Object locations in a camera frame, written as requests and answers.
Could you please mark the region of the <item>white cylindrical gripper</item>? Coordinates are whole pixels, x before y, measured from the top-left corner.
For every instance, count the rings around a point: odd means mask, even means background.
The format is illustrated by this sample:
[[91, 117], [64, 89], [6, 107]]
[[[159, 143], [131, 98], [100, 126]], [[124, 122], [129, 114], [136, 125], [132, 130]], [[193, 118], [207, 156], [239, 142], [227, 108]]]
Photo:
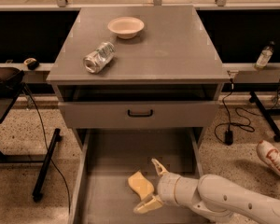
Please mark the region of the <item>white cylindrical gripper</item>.
[[158, 195], [149, 195], [141, 201], [133, 211], [136, 214], [145, 214], [163, 207], [163, 204], [173, 206], [192, 207], [199, 201], [198, 180], [168, 173], [167, 169], [155, 158], [152, 163], [160, 177]]

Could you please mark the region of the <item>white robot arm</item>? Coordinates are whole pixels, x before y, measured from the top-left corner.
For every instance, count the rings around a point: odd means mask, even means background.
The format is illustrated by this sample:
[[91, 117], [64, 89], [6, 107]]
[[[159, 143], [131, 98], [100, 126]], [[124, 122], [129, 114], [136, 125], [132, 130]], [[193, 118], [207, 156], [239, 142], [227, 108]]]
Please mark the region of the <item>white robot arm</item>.
[[136, 214], [165, 205], [181, 206], [212, 221], [228, 222], [237, 213], [258, 224], [280, 224], [280, 200], [245, 189], [219, 175], [189, 178], [170, 173], [156, 159], [152, 161], [159, 182], [154, 185], [140, 172], [128, 178], [130, 188], [139, 195]]

